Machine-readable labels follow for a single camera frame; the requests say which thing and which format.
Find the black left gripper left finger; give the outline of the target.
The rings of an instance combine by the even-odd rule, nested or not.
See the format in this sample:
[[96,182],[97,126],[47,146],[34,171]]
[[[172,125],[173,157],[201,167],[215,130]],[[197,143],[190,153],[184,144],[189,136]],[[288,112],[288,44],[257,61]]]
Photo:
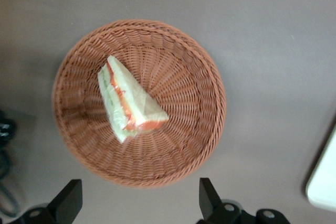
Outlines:
[[82,203],[82,180],[72,179],[46,207],[29,209],[12,223],[73,223]]

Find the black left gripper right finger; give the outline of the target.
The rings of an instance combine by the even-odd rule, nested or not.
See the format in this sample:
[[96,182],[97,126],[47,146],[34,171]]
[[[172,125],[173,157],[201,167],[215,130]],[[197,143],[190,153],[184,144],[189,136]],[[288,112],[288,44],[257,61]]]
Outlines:
[[203,218],[198,223],[288,223],[274,209],[259,209],[253,216],[234,200],[221,199],[209,178],[200,178],[199,206]]

